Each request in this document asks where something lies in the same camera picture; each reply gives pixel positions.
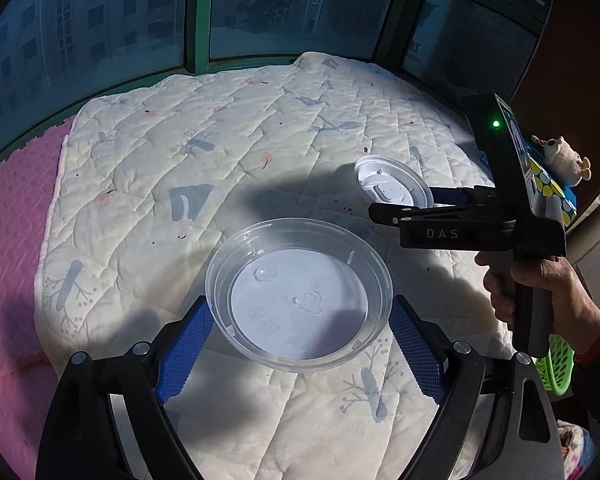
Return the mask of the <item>person's right hand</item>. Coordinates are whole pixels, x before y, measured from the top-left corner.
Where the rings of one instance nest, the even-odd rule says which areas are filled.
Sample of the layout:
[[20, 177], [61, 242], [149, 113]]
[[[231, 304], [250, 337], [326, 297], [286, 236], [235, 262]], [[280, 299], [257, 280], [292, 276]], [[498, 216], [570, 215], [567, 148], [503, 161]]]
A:
[[[503, 281], [493, 272], [488, 255], [475, 256], [478, 266], [487, 266], [484, 288], [490, 292], [495, 317], [514, 324], [514, 300], [505, 295]], [[600, 336], [600, 308], [588, 296], [576, 271], [564, 257], [527, 264], [514, 263], [510, 276], [515, 282], [550, 292], [554, 312], [554, 333], [570, 345], [578, 356], [584, 356]]]

